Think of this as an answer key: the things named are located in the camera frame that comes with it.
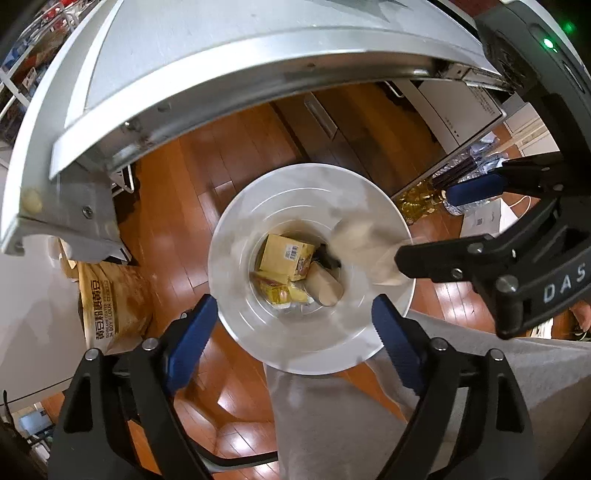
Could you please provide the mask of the beige paper cup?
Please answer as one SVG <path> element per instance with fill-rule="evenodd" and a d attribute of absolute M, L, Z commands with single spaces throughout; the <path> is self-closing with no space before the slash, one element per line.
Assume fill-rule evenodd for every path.
<path fill-rule="evenodd" d="M 339 261 L 359 268 L 372 284 L 400 286 L 408 278 L 394 257 L 408 244 L 373 221 L 349 218 L 332 229 L 328 247 Z"/>

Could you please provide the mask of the white round trash bin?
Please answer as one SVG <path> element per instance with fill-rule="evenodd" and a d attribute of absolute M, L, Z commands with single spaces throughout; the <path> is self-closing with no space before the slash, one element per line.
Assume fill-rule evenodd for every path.
<path fill-rule="evenodd" d="M 401 314 L 409 312 L 414 281 L 374 285 L 329 251 L 332 229 L 349 218 L 411 239 L 403 216 L 377 185 L 334 165 L 274 170 L 226 206 L 208 253 L 209 289 L 225 330 L 253 358 L 298 375 L 344 371 L 383 348 L 370 313 L 377 296 L 386 294 Z M 304 280 L 259 269 L 270 234 L 315 246 Z"/>

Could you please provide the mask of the white paper bag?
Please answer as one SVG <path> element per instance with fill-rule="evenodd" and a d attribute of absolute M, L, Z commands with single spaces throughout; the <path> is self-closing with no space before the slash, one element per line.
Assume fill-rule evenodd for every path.
<path fill-rule="evenodd" d="M 491 235 L 497 237 L 518 220 L 512 208 L 501 198 L 464 215 L 460 236 Z"/>

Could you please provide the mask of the brown paper bag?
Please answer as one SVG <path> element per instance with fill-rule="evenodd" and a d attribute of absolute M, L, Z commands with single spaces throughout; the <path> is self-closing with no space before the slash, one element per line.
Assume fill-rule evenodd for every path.
<path fill-rule="evenodd" d="M 134 349 L 153 315 L 151 287 L 134 266 L 78 264 L 86 347 L 105 355 Z"/>

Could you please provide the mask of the yellow box in bin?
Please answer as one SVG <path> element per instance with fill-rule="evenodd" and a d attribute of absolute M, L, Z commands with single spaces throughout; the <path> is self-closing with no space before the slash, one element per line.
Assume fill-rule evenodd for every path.
<path fill-rule="evenodd" d="M 304 280 L 311 266 L 315 246 L 281 235 L 270 234 L 264 243 L 259 269 L 287 276 L 291 281 Z"/>

